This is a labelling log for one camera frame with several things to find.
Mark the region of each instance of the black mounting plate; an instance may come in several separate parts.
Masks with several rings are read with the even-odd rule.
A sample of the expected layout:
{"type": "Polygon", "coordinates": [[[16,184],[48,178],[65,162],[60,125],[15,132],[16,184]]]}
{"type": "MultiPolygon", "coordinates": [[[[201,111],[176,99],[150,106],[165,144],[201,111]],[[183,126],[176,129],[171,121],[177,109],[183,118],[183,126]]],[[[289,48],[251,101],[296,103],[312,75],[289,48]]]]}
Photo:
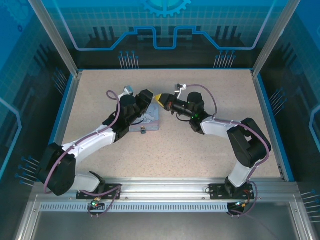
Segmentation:
{"type": "MultiPolygon", "coordinates": [[[[106,191],[110,191],[111,189],[113,189],[113,188],[115,188],[117,186],[121,186],[121,184],[105,184],[103,193],[105,193],[106,191]]],[[[114,190],[111,193],[102,196],[101,199],[102,200],[113,200],[115,195],[116,195],[116,193],[117,193],[117,190],[114,190]]],[[[121,194],[121,192],[119,192],[118,196],[115,198],[116,200],[120,199],[120,194],[121,194]]],[[[90,195],[87,195],[87,194],[83,193],[82,191],[78,191],[76,193],[76,197],[75,198],[78,199],[78,200],[93,200],[93,199],[96,198],[96,196],[90,196],[90,195]]]]}
{"type": "Polygon", "coordinates": [[[244,190],[250,192],[250,200],[255,199],[255,194],[253,192],[253,187],[251,184],[244,184],[240,188],[237,188],[238,194],[230,197],[229,193],[225,189],[225,184],[209,184],[209,194],[211,200],[247,200],[248,196],[244,193],[244,190]]]}

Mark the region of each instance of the gear graphic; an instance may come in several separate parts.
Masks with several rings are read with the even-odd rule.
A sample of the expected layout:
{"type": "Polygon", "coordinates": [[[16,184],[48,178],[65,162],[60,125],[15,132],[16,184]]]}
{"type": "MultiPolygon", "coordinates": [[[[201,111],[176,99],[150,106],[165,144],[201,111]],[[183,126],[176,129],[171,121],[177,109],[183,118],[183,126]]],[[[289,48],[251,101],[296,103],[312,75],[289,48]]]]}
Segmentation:
{"type": "Polygon", "coordinates": [[[22,25],[29,16],[29,3],[27,0],[0,0],[0,8],[6,7],[11,17],[22,25]]]}
{"type": "Polygon", "coordinates": [[[166,18],[168,15],[173,17],[174,14],[180,14],[180,10],[186,10],[191,0],[141,0],[141,3],[150,14],[166,18]]]}

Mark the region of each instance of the metal frame post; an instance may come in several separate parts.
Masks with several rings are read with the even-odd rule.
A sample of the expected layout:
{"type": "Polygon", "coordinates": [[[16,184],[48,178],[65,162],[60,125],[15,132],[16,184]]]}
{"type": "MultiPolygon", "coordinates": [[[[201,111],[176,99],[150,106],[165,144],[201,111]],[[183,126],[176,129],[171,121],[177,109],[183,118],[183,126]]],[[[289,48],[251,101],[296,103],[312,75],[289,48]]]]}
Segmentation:
{"type": "Polygon", "coordinates": [[[254,77],[258,76],[262,67],[265,65],[268,57],[270,56],[272,50],[274,49],[283,31],[285,30],[292,15],[295,13],[300,1],[301,0],[288,0],[288,3],[284,7],[278,21],[276,22],[268,40],[266,41],[260,55],[258,56],[252,68],[254,77]]]}
{"type": "Polygon", "coordinates": [[[58,29],[56,28],[53,20],[51,19],[46,7],[42,3],[41,0],[28,0],[31,7],[33,8],[35,14],[39,18],[42,26],[44,27],[45,31],[49,35],[49,38],[53,42],[55,48],[59,52],[62,60],[64,61],[66,67],[69,69],[70,73],[74,76],[78,76],[78,68],[76,63],[74,62],[70,52],[65,45],[62,37],[59,34],[58,29]]]}

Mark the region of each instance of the speckled beige table surface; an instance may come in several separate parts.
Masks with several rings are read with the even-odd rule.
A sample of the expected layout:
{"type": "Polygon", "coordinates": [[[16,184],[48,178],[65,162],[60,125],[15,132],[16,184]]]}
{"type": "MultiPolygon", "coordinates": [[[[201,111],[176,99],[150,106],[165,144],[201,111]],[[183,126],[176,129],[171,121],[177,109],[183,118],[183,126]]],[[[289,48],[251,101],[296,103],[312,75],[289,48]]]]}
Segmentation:
{"type": "MultiPolygon", "coordinates": [[[[217,117],[227,120],[253,118],[269,138],[257,93],[249,70],[161,69],[161,70],[84,70],[78,86],[63,143],[94,131],[116,110],[116,102],[106,97],[107,90],[118,95],[131,85],[134,95],[149,89],[154,95],[174,94],[175,84],[202,84],[214,95],[217,117]]],[[[212,114],[214,104],[202,88],[205,110],[212,114]]],[[[228,139],[195,133],[189,123],[180,122],[159,108],[159,131],[130,132],[120,141],[90,155],[79,171],[94,171],[104,177],[226,177],[236,164],[228,139]]],[[[279,177],[273,151],[254,177],[279,177]]]]}

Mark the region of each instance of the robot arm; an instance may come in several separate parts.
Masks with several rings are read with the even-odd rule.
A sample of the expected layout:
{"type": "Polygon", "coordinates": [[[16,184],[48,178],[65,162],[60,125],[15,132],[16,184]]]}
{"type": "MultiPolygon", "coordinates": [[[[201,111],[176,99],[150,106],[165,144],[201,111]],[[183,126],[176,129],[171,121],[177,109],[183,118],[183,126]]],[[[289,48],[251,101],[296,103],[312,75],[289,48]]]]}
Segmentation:
{"type": "Polygon", "coordinates": [[[45,185],[49,178],[47,187],[55,195],[63,195],[68,190],[96,191],[102,179],[92,172],[76,173],[76,167],[89,155],[124,137],[129,132],[130,125],[147,111],[153,93],[143,90],[134,97],[132,88],[128,86],[118,98],[120,109],[116,109],[119,116],[115,123],[116,117],[112,114],[90,134],[62,146],[53,143],[47,147],[36,170],[36,177],[45,185]]]}
{"type": "Polygon", "coordinates": [[[243,127],[250,128],[257,133],[266,143],[269,151],[271,145],[262,133],[256,122],[246,118],[241,122],[226,121],[217,119],[205,112],[205,103],[202,95],[198,92],[191,92],[187,101],[179,99],[181,91],[187,85],[176,85],[175,95],[159,94],[155,97],[157,102],[171,114],[184,115],[190,118],[191,128],[202,135],[215,135],[230,140],[237,163],[232,173],[225,180],[225,189],[230,196],[233,196],[252,174],[254,168],[267,155],[264,144],[250,131],[243,127]]]}

